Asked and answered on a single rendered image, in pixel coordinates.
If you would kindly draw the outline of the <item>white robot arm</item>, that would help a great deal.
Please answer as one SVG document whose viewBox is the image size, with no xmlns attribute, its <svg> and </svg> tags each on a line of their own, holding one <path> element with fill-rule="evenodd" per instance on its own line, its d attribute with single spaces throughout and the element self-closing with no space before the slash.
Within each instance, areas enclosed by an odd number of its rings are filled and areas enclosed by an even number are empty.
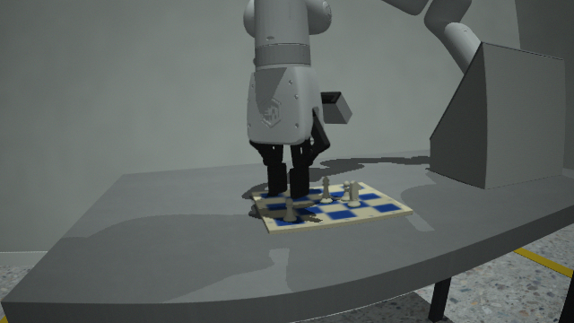
<svg viewBox="0 0 574 323">
<path fill-rule="evenodd" d="M 418 15 L 429 0 L 382 1 Z M 463 74 L 481 43 L 469 27 L 460 23 L 471 3 L 472 0 L 432 0 L 424 15 L 425 26 L 442 42 Z M 325 0 L 250 0 L 243 22 L 247 33 L 255 38 L 256 67 L 311 65 L 309 35 L 325 32 L 332 22 L 332 12 Z M 341 92 L 321 92 L 321 98 L 325 124 L 349 122 L 352 112 Z"/>
</svg>

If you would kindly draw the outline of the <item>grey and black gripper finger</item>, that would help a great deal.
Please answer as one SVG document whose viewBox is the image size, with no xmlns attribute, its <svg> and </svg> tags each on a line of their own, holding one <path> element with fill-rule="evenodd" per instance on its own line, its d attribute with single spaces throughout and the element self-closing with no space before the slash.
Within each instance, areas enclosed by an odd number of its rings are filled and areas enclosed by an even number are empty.
<svg viewBox="0 0 574 323">
<path fill-rule="evenodd" d="M 309 166 L 313 164 L 313 161 L 320 153 L 330 147 L 326 133 L 313 109 L 312 115 L 313 126 L 311 135 L 314 139 L 314 144 L 311 145 L 309 138 L 302 144 L 291 145 L 293 168 L 290 169 L 290 191 L 292 199 L 298 199 L 309 194 Z"/>
<path fill-rule="evenodd" d="M 269 195 L 277 195 L 287 191 L 287 169 L 283 161 L 283 144 L 249 143 L 258 150 L 267 166 Z M 273 148 L 274 147 L 274 148 Z"/>
</svg>

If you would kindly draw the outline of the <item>cream and blue checkered game board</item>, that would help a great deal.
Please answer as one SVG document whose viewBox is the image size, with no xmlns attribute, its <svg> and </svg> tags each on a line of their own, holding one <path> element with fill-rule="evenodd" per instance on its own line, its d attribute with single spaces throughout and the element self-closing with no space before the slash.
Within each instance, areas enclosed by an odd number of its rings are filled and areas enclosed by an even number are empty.
<svg viewBox="0 0 574 323">
<path fill-rule="evenodd" d="M 299 231 L 314 231 L 358 223 L 368 223 L 398 216 L 413 214 L 413 209 L 395 201 L 374 188 L 360 182 L 359 207 L 349 207 L 350 201 L 341 201 L 344 184 L 328 186 L 330 204 L 321 204 L 323 187 L 309 188 L 309 195 L 293 200 L 295 222 L 285 222 L 287 207 L 285 200 L 291 198 L 291 191 L 268 196 L 268 191 L 251 192 L 257 210 L 269 233 L 282 234 Z"/>
</svg>

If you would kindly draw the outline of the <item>white pawn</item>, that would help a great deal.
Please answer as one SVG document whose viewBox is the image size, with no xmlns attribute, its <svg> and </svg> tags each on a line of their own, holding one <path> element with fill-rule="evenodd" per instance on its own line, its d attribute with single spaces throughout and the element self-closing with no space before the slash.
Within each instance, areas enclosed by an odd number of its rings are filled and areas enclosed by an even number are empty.
<svg viewBox="0 0 574 323">
<path fill-rule="evenodd" d="M 350 201 L 349 186 L 350 186 L 349 181 L 345 181 L 344 182 L 344 195 L 342 196 L 341 201 Z"/>
<path fill-rule="evenodd" d="M 293 208 L 293 200 L 291 198 L 287 198 L 285 200 L 286 206 L 287 207 L 287 211 L 286 211 L 286 215 L 283 217 L 283 220 L 285 222 L 295 222 L 297 221 L 297 217 L 293 214 L 292 208 Z"/>
</svg>

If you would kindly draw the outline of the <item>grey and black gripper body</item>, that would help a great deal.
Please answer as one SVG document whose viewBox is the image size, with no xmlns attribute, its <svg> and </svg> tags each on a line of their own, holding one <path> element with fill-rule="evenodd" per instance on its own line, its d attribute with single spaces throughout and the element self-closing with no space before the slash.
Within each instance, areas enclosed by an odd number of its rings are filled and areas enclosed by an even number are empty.
<svg viewBox="0 0 574 323">
<path fill-rule="evenodd" d="M 248 138 L 253 143 L 296 145 L 309 138 L 314 142 L 312 109 L 324 129 L 319 84 L 311 65 L 262 65 L 251 74 Z"/>
</svg>

